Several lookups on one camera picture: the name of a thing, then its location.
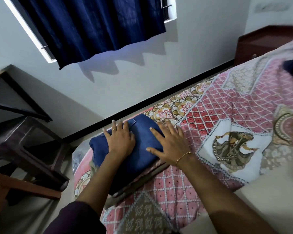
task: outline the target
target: left hand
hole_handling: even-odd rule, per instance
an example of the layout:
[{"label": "left hand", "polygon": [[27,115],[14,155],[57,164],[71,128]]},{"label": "left hand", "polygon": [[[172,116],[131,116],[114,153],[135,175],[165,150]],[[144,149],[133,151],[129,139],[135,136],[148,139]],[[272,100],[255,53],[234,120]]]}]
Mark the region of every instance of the left hand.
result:
[{"label": "left hand", "polygon": [[135,135],[132,132],[129,132],[127,121],[123,126],[123,122],[120,120],[116,126],[116,122],[113,120],[112,135],[110,135],[105,129],[103,129],[103,133],[107,139],[109,153],[115,154],[121,162],[131,154],[136,145]]}]

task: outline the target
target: dark sleeve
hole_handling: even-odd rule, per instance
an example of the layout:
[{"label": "dark sleeve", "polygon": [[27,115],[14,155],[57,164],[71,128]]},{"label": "dark sleeve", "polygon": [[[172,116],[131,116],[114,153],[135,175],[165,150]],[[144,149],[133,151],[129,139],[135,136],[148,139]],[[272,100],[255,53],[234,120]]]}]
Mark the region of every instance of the dark sleeve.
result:
[{"label": "dark sleeve", "polygon": [[105,234],[106,228],[100,222],[97,213],[86,203],[74,201],[62,208],[43,234]]}]

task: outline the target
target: right hand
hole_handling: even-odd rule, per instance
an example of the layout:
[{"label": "right hand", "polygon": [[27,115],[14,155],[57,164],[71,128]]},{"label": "right hand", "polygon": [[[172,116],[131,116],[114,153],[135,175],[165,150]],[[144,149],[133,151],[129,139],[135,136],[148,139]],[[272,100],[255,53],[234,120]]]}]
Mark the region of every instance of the right hand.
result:
[{"label": "right hand", "polygon": [[147,151],[156,155],[164,162],[176,166],[176,162],[179,158],[181,158],[181,156],[183,156],[185,153],[191,152],[190,148],[187,145],[186,139],[184,138],[183,131],[180,127],[177,127],[176,131],[169,121],[166,122],[167,128],[163,125],[162,122],[157,122],[157,124],[162,130],[165,138],[160,133],[158,133],[154,128],[150,128],[150,130],[156,137],[156,139],[160,142],[160,144],[163,146],[164,152],[162,153],[154,148],[147,148]]}]

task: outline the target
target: pink patterned bedsheet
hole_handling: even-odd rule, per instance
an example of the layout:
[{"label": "pink patterned bedsheet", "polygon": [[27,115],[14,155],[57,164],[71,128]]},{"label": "pink patterned bedsheet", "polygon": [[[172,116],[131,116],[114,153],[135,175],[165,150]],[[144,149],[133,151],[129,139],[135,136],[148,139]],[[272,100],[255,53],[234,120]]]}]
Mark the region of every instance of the pink patterned bedsheet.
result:
[{"label": "pink patterned bedsheet", "polygon": [[[143,113],[153,120],[179,124],[192,152],[235,191],[293,160],[293,77],[281,68],[285,59],[293,59],[293,42],[205,80]],[[240,156],[222,154],[225,145]],[[91,158],[89,151],[75,173],[76,197],[90,179],[87,164]],[[205,212],[184,173],[170,166],[120,205],[103,211],[101,220],[107,233],[148,228],[148,220],[140,222],[137,216],[139,210],[147,210],[142,199],[149,200],[152,212],[161,213],[160,222],[175,231]]]}]

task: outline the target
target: finger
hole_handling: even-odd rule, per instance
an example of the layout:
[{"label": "finger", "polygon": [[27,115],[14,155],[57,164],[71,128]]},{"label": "finger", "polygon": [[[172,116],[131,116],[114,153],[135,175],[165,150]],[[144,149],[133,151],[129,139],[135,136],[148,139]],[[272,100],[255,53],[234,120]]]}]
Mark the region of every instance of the finger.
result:
[{"label": "finger", "polygon": [[155,138],[160,142],[160,144],[163,145],[162,143],[164,142],[164,137],[160,133],[158,133],[156,129],[152,127],[150,127],[150,131],[155,136]]},{"label": "finger", "polygon": [[167,137],[170,134],[170,131],[164,126],[162,122],[157,121],[156,124],[160,127],[160,130],[163,132],[165,137]]},{"label": "finger", "polygon": [[123,130],[124,130],[125,132],[128,132],[128,133],[129,133],[128,121],[125,121],[125,122],[124,122]]},{"label": "finger", "polygon": [[185,135],[184,135],[183,130],[181,129],[180,126],[177,126],[177,130],[178,130],[179,136],[182,137],[182,138],[184,138]]},{"label": "finger", "polygon": [[164,155],[164,153],[158,151],[158,150],[155,149],[155,148],[150,148],[150,147],[149,147],[149,148],[146,148],[146,149],[147,149],[148,152],[154,154],[155,156],[157,156],[157,157],[159,157],[159,158],[162,158],[163,155]]},{"label": "finger", "polygon": [[117,124],[117,130],[122,130],[123,129],[123,121],[119,120],[119,123]]},{"label": "finger", "polygon": [[133,134],[133,132],[130,132],[130,140],[131,141],[135,141],[135,135]]},{"label": "finger", "polygon": [[102,130],[103,130],[103,133],[104,133],[106,138],[111,137],[111,135],[106,131],[106,129],[102,128]]},{"label": "finger", "polygon": [[116,129],[117,129],[116,122],[115,120],[112,120],[112,134],[116,132]]},{"label": "finger", "polygon": [[167,127],[168,127],[170,133],[171,133],[172,135],[175,135],[175,134],[176,134],[176,130],[175,130],[174,126],[172,125],[172,123],[171,123],[170,121],[167,121],[167,122],[166,122],[166,125],[167,125]]}]

